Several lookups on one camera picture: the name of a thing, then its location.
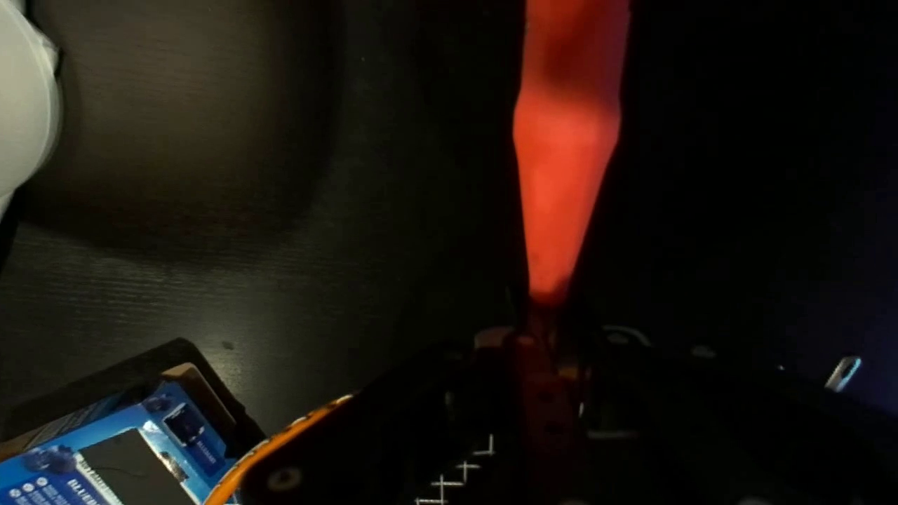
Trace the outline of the blue card box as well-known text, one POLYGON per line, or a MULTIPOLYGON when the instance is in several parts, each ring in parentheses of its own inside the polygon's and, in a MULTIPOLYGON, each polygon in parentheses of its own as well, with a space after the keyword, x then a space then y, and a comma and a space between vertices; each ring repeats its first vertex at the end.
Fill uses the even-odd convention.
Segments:
POLYGON ((263 437, 172 338, 0 411, 0 505, 204 505, 263 437))

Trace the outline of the frosted white plastic pitcher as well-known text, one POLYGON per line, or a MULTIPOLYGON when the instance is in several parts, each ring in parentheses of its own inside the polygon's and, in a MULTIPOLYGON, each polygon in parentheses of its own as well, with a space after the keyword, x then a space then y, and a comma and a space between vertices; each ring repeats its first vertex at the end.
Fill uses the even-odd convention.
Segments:
POLYGON ((51 156, 63 122, 60 51, 25 5, 0 0, 0 215, 51 156))

